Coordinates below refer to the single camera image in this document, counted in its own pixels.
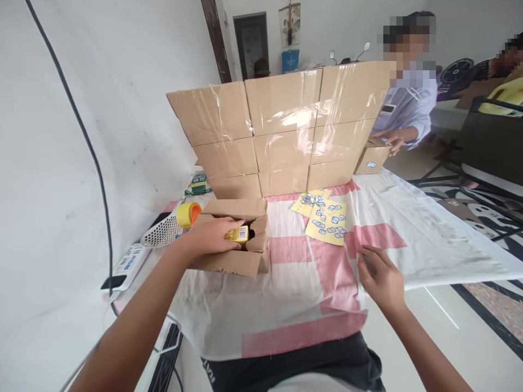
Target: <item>packing tape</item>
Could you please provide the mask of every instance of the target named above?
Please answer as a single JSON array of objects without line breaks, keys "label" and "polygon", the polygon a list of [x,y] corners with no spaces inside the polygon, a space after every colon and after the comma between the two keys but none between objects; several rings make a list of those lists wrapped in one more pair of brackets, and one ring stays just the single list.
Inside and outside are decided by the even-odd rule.
[{"label": "packing tape", "polygon": [[176,213],[176,220],[181,228],[188,229],[200,215],[202,208],[196,202],[192,203],[183,203],[178,208]]}]

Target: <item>door frame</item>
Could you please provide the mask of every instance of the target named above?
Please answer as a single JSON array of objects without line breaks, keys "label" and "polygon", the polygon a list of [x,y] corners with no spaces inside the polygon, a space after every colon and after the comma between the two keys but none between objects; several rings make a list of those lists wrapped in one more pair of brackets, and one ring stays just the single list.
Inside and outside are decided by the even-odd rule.
[{"label": "door frame", "polygon": [[230,83],[233,80],[230,74],[227,52],[225,51],[225,42],[223,41],[222,26],[220,24],[218,9],[216,8],[216,0],[201,0],[201,3],[220,81],[222,84]]},{"label": "door frame", "polygon": [[251,26],[261,26],[261,51],[263,57],[269,62],[269,43],[267,37],[267,13],[260,12],[256,14],[239,15],[233,17],[234,33],[236,34],[236,45],[238,46],[238,54],[240,57],[241,76],[244,80],[247,79],[247,68],[245,67],[244,43],[241,39],[241,28]]}]

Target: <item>black cable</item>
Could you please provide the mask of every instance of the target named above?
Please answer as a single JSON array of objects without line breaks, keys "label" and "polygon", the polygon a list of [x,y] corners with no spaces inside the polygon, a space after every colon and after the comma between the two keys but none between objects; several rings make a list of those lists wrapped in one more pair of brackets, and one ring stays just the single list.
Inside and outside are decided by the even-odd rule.
[{"label": "black cable", "polygon": [[[78,125],[80,125],[80,129],[82,130],[83,137],[86,140],[87,147],[89,148],[89,152],[91,153],[91,157],[93,158],[94,165],[96,166],[96,172],[98,173],[98,180],[100,181],[100,189],[102,191],[102,200],[104,201],[104,210],[105,210],[105,224],[107,227],[107,242],[109,245],[109,298],[111,298],[111,295],[113,293],[113,287],[112,287],[112,277],[113,277],[113,241],[111,237],[111,224],[109,222],[109,208],[107,207],[107,197],[105,195],[105,186],[104,186],[104,177],[102,176],[102,171],[100,170],[100,164],[98,163],[98,158],[96,157],[96,153],[94,152],[93,145],[91,144],[91,140],[89,139],[89,135],[87,134],[86,127],[83,124],[82,118],[80,117],[80,113],[78,112],[78,109],[76,108],[75,100],[72,97],[71,91],[69,90],[69,86],[67,84],[67,81],[65,80],[64,72],[62,71],[62,67],[60,66],[60,62],[58,61],[58,58],[56,57],[56,54],[54,53],[54,49],[49,42],[49,39],[47,38],[47,35],[45,34],[44,28],[40,24],[40,21],[38,20],[37,14],[34,11],[33,5],[31,4],[31,0],[26,0],[27,8],[29,8],[29,12],[31,13],[31,16],[33,17],[34,22],[36,23],[38,27],[38,31],[40,32],[40,35],[44,39],[45,45],[47,46],[47,50],[49,50],[49,53],[53,59],[54,66],[56,67],[56,70],[58,72],[58,76],[60,77],[60,80],[62,81],[62,85],[64,86],[65,93],[67,94],[67,98],[69,99],[69,103],[71,104],[72,111],[75,113],[76,121],[78,121]],[[116,310],[116,307],[114,306],[113,302],[110,302],[111,309],[114,312],[114,315],[118,317],[118,312]]]},{"label": "black cable", "polygon": [[181,383],[180,375],[178,374],[178,370],[176,370],[176,367],[173,366],[174,374],[176,374],[176,378],[178,379],[178,383],[180,384],[180,391],[184,392],[184,386]]}]

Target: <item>green packet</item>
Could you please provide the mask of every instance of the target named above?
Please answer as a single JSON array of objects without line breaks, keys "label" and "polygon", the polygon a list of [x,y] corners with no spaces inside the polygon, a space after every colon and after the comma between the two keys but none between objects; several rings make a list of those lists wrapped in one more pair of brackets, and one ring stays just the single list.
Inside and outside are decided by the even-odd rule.
[{"label": "green packet", "polygon": [[197,171],[192,176],[192,180],[185,190],[185,195],[199,195],[212,192],[212,188],[207,182],[207,175],[204,171]]}]

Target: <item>scooter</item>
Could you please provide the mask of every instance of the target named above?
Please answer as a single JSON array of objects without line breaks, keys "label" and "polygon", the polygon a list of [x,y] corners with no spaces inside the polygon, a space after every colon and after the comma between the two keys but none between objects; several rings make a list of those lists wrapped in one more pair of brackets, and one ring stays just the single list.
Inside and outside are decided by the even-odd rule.
[{"label": "scooter", "polygon": [[[356,58],[356,60],[351,61],[350,57],[345,57],[345,58],[340,62],[340,64],[359,63],[359,62],[360,62],[360,60],[359,60],[360,56],[361,56],[362,54],[364,54],[365,52],[367,52],[367,51],[369,50],[369,48],[370,48],[370,41],[367,41],[367,42],[365,42],[365,46],[363,47],[363,52],[360,53],[360,55]],[[329,54],[329,58],[330,58],[331,60],[334,60],[334,61],[335,61],[335,63],[336,63],[335,65],[338,65],[338,62],[337,62],[336,59],[334,58],[334,54],[335,54],[334,51],[331,51],[331,53]],[[323,68],[323,67],[325,67],[325,65],[322,65],[321,63],[319,63],[319,64],[317,64],[314,68]]]}]

